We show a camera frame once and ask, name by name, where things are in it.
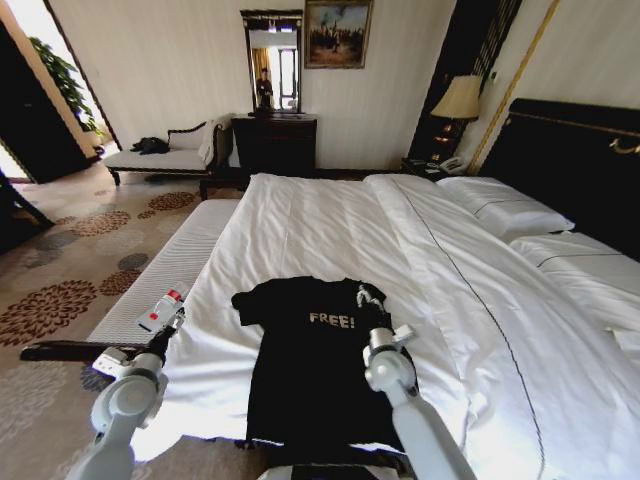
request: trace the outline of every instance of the green leaves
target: green leaves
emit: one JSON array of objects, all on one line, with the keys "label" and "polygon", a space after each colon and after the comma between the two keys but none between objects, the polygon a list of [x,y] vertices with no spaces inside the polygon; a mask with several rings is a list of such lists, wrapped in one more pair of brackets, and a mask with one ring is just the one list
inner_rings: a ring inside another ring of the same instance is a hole
[{"label": "green leaves", "polygon": [[[42,63],[47,67],[49,75],[53,78],[67,105],[69,105],[69,108],[71,108],[71,111],[78,119],[82,130],[99,134],[100,130],[98,129],[96,120],[93,118],[89,107],[85,105],[84,96],[80,93],[82,87],[78,85],[69,73],[77,72],[76,67],[53,53],[51,46],[43,43],[39,38],[30,37],[29,39],[31,40],[33,48],[35,48],[38,55],[40,55]],[[80,113],[86,114],[87,120],[85,122],[80,120]]]}]

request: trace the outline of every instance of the red bottle cap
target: red bottle cap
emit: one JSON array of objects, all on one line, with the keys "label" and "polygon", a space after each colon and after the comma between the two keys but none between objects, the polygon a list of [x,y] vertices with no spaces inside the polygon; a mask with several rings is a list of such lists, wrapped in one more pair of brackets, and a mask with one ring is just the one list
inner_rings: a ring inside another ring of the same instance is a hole
[{"label": "red bottle cap", "polygon": [[169,295],[170,297],[173,297],[174,299],[176,299],[178,302],[180,300],[182,300],[182,295],[180,295],[180,292],[177,292],[173,289],[169,290],[169,292],[167,292],[167,295]]}]

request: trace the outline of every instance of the carpet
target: carpet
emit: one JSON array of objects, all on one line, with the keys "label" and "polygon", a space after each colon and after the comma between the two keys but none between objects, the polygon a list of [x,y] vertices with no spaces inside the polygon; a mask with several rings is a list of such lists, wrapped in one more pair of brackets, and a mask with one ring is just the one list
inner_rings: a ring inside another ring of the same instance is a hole
[{"label": "carpet", "polygon": [[[78,363],[20,362],[38,340],[84,340],[199,203],[198,180],[121,173],[97,163],[16,188],[56,226],[0,256],[0,478],[64,479],[94,437],[105,381]],[[240,198],[218,189],[209,198]],[[133,478],[255,479],[259,448],[183,438]]]}]

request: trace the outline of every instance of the black headboard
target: black headboard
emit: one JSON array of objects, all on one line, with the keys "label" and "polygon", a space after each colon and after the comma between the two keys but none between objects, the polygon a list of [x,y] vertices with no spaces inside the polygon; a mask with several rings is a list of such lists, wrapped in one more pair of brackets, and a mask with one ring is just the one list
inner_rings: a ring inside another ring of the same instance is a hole
[{"label": "black headboard", "polygon": [[519,98],[479,175],[511,185],[574,221],[577,231],[640,260],[638,145],[640,110]]}]

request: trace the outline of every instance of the curtain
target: curtain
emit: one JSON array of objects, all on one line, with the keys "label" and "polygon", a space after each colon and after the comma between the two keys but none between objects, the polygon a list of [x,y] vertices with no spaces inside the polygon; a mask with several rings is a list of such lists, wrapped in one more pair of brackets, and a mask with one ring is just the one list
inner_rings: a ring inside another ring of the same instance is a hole
[{"label": "curtain", "polygon": [[256,77],[256,82],[260,78],[260,72],[263,68],[269,70],[269,77],[271,77],[271,69],[269,68],[269,52],[266,48],[252,48],[251,56],[253,57],[253,74]]}]

